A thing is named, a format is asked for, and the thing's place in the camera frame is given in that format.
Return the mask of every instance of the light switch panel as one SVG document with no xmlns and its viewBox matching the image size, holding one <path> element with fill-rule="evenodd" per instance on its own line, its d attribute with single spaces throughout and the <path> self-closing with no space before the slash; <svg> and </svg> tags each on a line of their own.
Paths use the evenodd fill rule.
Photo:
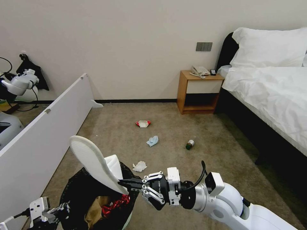
<svg viewBox="0 0 307 230">
<path fill-rule="evenodd" d="M 196 45 L 196 51 L 211 51 L 212 42 L 198 42 Z"/>
</svg>

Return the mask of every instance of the white pillow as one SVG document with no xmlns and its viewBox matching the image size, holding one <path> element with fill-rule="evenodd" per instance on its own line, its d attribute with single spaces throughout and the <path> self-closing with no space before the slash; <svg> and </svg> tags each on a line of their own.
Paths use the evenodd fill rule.
<svg viewBox="0 0 307 230">
<path fill-rule="evenodd" d="M 232 38 L 239 49 L 233 67 L 301 67 L 307 50 L 307 27 L 295 30 L 238 28 Z"/>
</svg>

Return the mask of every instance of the black garbage bag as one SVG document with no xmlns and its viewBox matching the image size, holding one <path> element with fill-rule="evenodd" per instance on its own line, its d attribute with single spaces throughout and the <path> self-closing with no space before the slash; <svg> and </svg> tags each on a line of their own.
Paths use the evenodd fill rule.
<svg viewBox="0 0 307 230">
<path fill-rule="evenodd" d="M 35 71 L 35 76 L 37 76 L 37 78 L 39 79 L 39 83 L 36 85 L 37 89 L 45 89 L 49 91 L 49 87 L 42 74 L 40 66 L 35 65 L 33 62 L 31 62 L 26 54 L 20 54 L 19 57 L 23 62 L 16 70 L 16 73 L 23 74 L 25 69 L 33 69 Z"/>
<path fill-rule="evenodd" d="M 123 179 L 138 178 L 132 171 L 120 162 Z M 93 230 L 98 229 L 122 229 L 129 215 L 131 214 L 139 192 L 129 193 L 130 202 L 120 210 L 115 210 L 108 218 L 99 220 Z M 122 194 L 101 184 L 94 179 L 85 168 L 78 171 L 68 180 L 62 193 L 60 204 L 70 202 L 70 215 L 65 221 L 62 221 L 64 230 L 88 230 L 88 225 L 84 217 L 98 196 L 110 196 L 113 199 L 120 199 Z"/>
</svg>

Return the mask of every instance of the nightstand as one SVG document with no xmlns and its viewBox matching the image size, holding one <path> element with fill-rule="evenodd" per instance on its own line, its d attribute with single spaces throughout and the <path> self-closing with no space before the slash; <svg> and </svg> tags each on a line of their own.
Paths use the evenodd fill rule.
<svg viewBox="0 0 307 230">
<path fill-rule="evenodd" d="M 219 74 L 201 79 L 190 75 L 190 70 L 182 70 L 177 95 L 181 114 L 214 113 L 223 81 Z"/>
</svg>

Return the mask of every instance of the cable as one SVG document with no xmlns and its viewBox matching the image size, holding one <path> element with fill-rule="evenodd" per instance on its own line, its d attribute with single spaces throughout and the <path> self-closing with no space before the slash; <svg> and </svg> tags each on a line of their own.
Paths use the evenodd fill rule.
<svg viewBox="0 0 307 230">
<path fill-rule="evenodd" d="M 20 216 L 30 216 L 30 208 L 27 208 L 26 210 L 24 210 L 22 213 L 19 213 L 18 215 L 14 216 L 14 219 Z"/>
<path fill-rule="evenodd" d="M 2 77 L 2 76 L 5 75 L 6 73 L 11 72 L 11 70 L 12 70 L 12 68 L 13 68 L 13 65 L 12 65 L 12 63 L 11 63 L 8 59 L 6 59 L 6 58 L 4 58 L 4 57 L 0 57 L 0 58 L 3 59 L 3 60 L 5 60 L 5 61 L 7 61 L 7 62 L 10 64 L 10 66 L 11 66 L 9 71 L 3 72 L 3 74 L 0 75 L 0 77 Z"/>
<path fill-rule="evenodd" d="M 207 171 L 206 171 L 205 162 L 201 161 L 201 165 L 202 165 L 202 172 L 201 172 L 201 176 L 199 177 L 199 179 L 191 187 L 188 187 L 188 188 L 185 188 L 185 189 L 178 189 L 178 194 L 182 193 L 182 192 L 185 192 L 185 191 L 188 191 L 188 190 L 190 190 L 192 188 L 195 188 L 201 182 L 201 180 L 203 179 L 204 175 L 205 174 L 208 175 Z"/>
<path fill-rule="evenodd" d="M 19 112 L 28 112 L 28 111 L 30 111 L 30 110 L 32 110 L 32 109 L 38 108 L 38 106 L 37 106 L 38 97 L 37 97 L 37 94 L 35 93 L 35 91 L 34 91 L 33 88 L 32 88 L 32 90 L 33 90 L 33 93 L 35 94 L 35 97 L 36 97 L 36 103 L 35 103 L 35 105 L 34 105 L 31 109 L 28 109 L 28 110 L 16 110 L 16 111 L 19 111 Z"/>
</svg>

